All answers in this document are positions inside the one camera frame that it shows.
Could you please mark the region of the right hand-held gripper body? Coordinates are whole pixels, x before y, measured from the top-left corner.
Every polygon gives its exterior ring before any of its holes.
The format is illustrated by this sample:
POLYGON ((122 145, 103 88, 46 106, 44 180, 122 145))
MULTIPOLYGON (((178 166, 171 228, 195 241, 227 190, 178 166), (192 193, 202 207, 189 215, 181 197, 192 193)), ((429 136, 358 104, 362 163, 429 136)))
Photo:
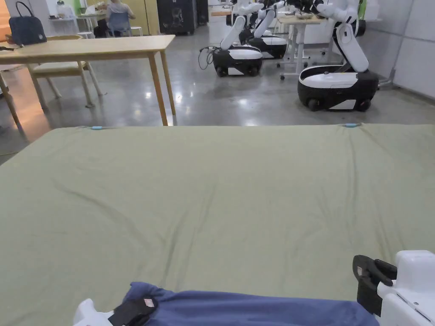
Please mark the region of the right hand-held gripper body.
POLYGON ((435 255, 427 250, 397 252, 393 286, 374 275, 358 281, 357 302, 381 326, 433 326, 435 324, 435 255))

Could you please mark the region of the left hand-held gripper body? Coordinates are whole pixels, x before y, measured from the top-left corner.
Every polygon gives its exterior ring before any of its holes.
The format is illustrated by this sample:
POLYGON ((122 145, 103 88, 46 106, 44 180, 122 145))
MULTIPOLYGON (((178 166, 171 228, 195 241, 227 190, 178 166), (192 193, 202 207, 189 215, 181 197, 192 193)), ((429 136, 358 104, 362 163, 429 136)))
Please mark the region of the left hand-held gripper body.
POLYGON ((112 326, 109 318, 114 311, 98 312, 95 309, 94 302, 87 298, 78 305, 73 317, 73 326, 112 326))

